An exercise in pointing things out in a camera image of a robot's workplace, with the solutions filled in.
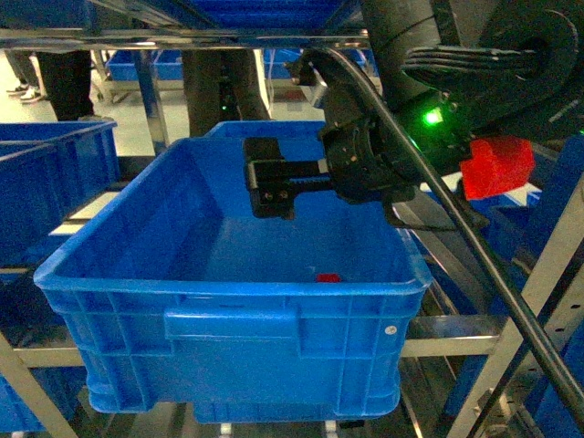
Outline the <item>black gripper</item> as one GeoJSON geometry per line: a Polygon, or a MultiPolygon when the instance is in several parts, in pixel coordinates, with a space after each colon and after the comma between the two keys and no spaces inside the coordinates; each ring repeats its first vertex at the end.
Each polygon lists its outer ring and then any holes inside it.
{"type": "Polygon", "coordinates": [[[245,185],[255,217],[290,218],[302,193],[334,192],[349,204],[380,202],[393,220],[391,205],[410,201],[415,179],[391,162],[380,124],[371,117],[318,133],[324,157],[288,161],[274,137],[244,140],[245,185]]]}

